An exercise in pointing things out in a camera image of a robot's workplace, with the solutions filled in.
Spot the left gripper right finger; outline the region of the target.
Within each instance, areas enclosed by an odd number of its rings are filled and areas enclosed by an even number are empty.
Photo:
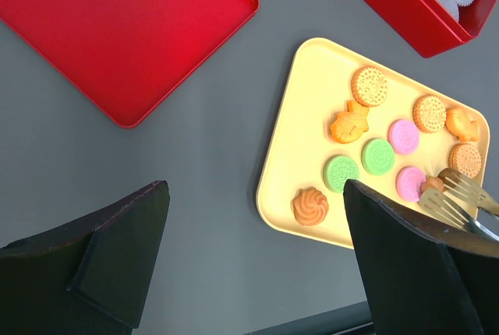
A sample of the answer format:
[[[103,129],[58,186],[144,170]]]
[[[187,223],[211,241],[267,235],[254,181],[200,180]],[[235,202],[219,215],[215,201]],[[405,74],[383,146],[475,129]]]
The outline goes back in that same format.
[[[343,192],[378,334],[496,334],[498,243],[348,180]]]

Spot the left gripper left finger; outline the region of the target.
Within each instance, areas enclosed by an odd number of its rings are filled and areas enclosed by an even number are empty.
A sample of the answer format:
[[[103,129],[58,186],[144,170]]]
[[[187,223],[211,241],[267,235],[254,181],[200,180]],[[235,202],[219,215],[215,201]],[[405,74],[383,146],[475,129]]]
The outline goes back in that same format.
[[[3,334],[130,334],[168,216],[165,181],[1,249]]]

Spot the metal serving tongs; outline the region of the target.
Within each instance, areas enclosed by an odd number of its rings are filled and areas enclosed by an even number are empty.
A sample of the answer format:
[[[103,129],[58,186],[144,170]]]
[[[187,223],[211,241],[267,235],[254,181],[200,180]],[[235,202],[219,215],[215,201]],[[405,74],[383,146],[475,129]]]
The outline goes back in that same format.
[[[427,189],[422,192],[419,205],[440,222],[497,242],[498,234],[481,224],[476,216],[470,215],[457,200],[496,219],[498,202],[477,182],[455,169],[445,168],[438,178],[444,184],[444,191]]]

